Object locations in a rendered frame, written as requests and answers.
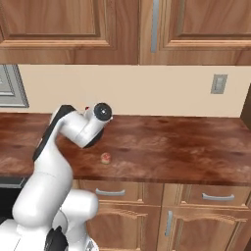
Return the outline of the small peach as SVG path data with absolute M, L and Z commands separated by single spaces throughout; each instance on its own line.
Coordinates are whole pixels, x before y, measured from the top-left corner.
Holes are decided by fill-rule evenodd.
M 112 160 L 112 157 L 111 157 L 110 153 L 103 153 L 101 155 L 101 163 L 102 164 L 108 165 L 111 163 L 111 160 Z

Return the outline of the wooden drawer front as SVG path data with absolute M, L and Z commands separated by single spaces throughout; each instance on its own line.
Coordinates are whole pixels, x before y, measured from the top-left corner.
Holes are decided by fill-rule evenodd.
M 232 201 L 210 201 L 202 199 L 202 193 L 212 196 L 235 196 Z M 250 193 L 248 186 L 223 186 L 223 185 L 201 185 L 189 184 L 183 187 L 182 201 L 187 204 L 219 205 L 240 207 L 246 204 Z
M 84 190 L 95 193 L 95 189 L 99 188 L 104 191 L 121 191 L 125 189 L 124 196 L 98 196 L 102 202 L 113 201 L 116 203 L 141 203 L 143 188 L 140 183 L 126 181 L 103 181 L 103 180 L 81 180 L 79 187 Z

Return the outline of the wooden base cupboard door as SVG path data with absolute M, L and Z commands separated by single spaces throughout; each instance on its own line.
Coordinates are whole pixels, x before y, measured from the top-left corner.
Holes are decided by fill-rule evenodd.
M 101 203 L 87 222 L 100 251 L 156 251 L 160 206 Z
M 168 211 L 173 221 L 165 236 Z M 250 239 L 250 210 L 163 207 L 157 251 L 244 251 Z

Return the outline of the dark wooden side panel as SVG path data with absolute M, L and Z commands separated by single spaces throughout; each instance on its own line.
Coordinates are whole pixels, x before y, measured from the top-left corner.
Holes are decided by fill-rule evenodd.
M 245 125 L 251 130 L 251 94 L 248 93 L 243 105 L 240 118 Z

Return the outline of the grey framed panel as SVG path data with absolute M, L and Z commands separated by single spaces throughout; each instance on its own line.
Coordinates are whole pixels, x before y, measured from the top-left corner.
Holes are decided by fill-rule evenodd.
M 17 65 L 0 65 L 0 108 L 28 108 L 22 76 Z

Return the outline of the black and grey appliance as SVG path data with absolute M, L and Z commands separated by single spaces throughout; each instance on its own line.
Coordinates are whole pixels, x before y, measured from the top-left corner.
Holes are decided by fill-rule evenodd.
M 27 182 L 27 177 L 0 176 L 0 219 L 13 217 L 13 206 Z

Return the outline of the grey wall socket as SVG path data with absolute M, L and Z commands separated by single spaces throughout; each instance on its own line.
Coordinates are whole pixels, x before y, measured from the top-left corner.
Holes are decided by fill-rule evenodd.
M 212 94 L 223 94 L 225 92 L 227 75 L 214 75 L 211 87 Z

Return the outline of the wide wooden wall cupboard door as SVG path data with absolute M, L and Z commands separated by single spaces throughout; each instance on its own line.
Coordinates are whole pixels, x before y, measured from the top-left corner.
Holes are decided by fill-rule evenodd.
M 0 63 L 135 65 L 139 0 L 0 0 Z

